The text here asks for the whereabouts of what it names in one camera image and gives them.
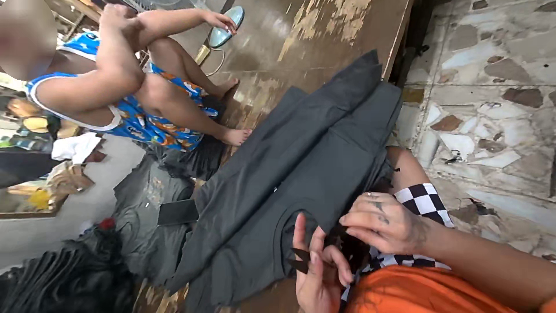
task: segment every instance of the checkered sleeve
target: checkered sleeve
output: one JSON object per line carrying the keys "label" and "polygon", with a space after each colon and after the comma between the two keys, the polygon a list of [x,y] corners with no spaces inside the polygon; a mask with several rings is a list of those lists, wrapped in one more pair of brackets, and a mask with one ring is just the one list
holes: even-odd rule
{"label": "checkered sleeve", "polygon": [[[396,199],[416,215],[430,218],[446,227],[454,228],[448,211],[442,204],[438,192],[430,183],[419,184],[405,188],[394,194]],[[374,247],[370,250],[371,261],[362,272],[370,273],[388,265],[428,266],[449,269],[447,265],[433,258],[421,255],[389,255],[380,253]]]}

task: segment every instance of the smartphone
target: smartphone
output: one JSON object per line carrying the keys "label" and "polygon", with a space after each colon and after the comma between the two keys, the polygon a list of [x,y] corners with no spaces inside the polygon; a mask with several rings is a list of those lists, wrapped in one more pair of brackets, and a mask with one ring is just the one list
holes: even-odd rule
{"label": "smartphone", "polygon": [[178,225],[196,222],[199,219],[195,200],[187,199],[162,203],[158,213],[158,226]]}

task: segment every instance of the pile of black fabric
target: pile of black fabric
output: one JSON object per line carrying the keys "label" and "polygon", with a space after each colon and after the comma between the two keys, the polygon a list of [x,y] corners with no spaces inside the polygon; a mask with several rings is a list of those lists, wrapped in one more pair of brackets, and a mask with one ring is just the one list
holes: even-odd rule
{"label": "pile of black fabric", "polygon": [[150,155],[114,187],[112,215],[121,232],[122,255],[139,278],[161,285],[176,270],[180,249],[190,225],[157,226],[162,203],[189,199],[195,187],[190,178],[173,178]]}
{"label": "pile of black fabric", "polygon": [[393,171],[385,144],[401,91],[381,81],[376,51],[311,95],[290,89],[200,190],[200,219],[187,238],[171,292],[189,283],[188,312],[213,312],[294,273],[299,212],[307,236],[330,232],[362,192]]}
{"label": "pile of black fabric", "polygon": [[121,247],[113,227],[94,227],[58,252],[25,260],[0,276],[0,312],[131,312],[134,281]]}

